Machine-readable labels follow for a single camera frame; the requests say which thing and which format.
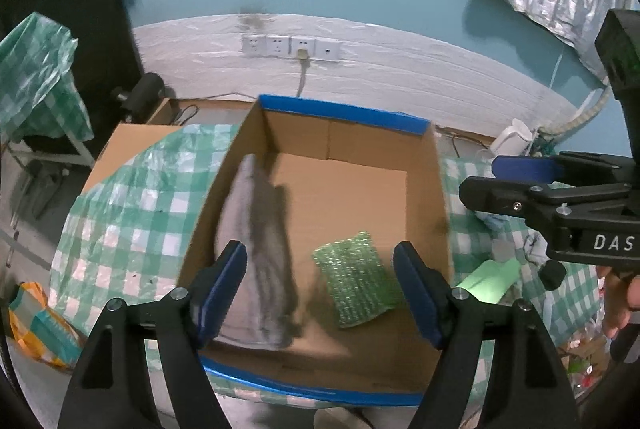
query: blue tape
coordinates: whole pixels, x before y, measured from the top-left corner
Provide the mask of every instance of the blue tape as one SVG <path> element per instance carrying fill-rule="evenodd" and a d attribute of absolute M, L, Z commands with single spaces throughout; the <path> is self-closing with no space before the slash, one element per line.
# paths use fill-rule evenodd
<path fill-rule="evenodd" d="M 278 95 L 261 95 L 258 102 L 262 109 L 270 112 L 285 112 L 292 114 L 322 117 L 324 119 L 347 120 L 378 126 L 396 132 L 414 133 L 423 135 L 429 127 L 430 121 L 407 114 L 397 112 L 384 112 L 361 108 L 350 104 L 338 102 L 315 101 L 313 99 L 301 99 L 298 97 L 283 97 Z"/>
<path fill-rule="evenodd" d="M 346 389 L 328 389 L 325 387 L 304 387 L 286 382 L 271 380 L 267 377 L 255 375 L 243 369 L 237 369 L 229 365 L 200 357 L 200 362 L 207 373 L 221 379 L 231 380 L 276 393 L 278 395 L 298 396 L 310 398 L 318 401 L 335 402 L 353 406 L 376 406 L 376 407 L 414 407 L 422 400 L 421 393 L 362 393 L 360 391 L 349 391 Z"/>

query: green paper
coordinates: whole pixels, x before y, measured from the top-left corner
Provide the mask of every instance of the green paper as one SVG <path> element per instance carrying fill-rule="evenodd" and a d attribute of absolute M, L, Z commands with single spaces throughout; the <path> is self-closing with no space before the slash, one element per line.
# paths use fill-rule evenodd
<path fill-rule="evenodd" d="M 488 259 L 458 287 L 483 303 L 496 304 L 519 277 L 520 263 L 514 257 L 504 263 Z"/>

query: electrical outlet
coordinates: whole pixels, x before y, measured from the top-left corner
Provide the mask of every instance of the electrical outlet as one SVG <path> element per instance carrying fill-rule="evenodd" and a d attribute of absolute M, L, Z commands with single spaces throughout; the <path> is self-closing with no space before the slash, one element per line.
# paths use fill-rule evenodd
<path fill-rule="evenodd" d="M 249 55 L 267 55 L 267 37 L 265 35 L 243 35 L 242 52 Z"/>
<path fill-rule="evenodd" d="M 333 39 L 316 39 L 316 53 L 313 59 L 321 61 L 338 61 L 340 60 L 341 41 Z"/>
<path fill-rule="evenodd" d="M 313 37 L 305 37 L 302 35 L 294 35 L 291 37 L 291 57 L 298 56 L 298 50 L 306 50 L 308 58 L 314 56 L 316 53 L 316 40 Z"/>
<path fill-rule="evenodd" d="M 288 35 L 268 35 L 267 55 L 274 57 L 289 56 L 289 36 Z"/>

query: white kettle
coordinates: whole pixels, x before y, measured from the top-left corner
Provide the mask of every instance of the white kettle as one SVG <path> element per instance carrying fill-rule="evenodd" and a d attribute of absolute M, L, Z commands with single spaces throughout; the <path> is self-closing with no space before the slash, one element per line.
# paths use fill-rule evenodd
<path fill-rule="evenodd" d="M 533 134 L 527 127 L 527 124 L 521 120 L 513 119 L 511 125 L 498 135 L 498 138 L 492 142 L 489 149 L 495 156 L 517 156 L 522 154 L 532 141 Z"/>

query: green bubble wrap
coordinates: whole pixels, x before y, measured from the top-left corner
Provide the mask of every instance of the green bubble wrap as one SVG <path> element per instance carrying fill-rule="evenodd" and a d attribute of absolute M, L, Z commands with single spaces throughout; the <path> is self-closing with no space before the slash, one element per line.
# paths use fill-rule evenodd
<path fill-rule="evenodd" d="M 368 232 L 324 245 L 313 259 L 334 299 L 340 328 L 375 319 L 402 300 L 398 281 L 382 266 Z"/>

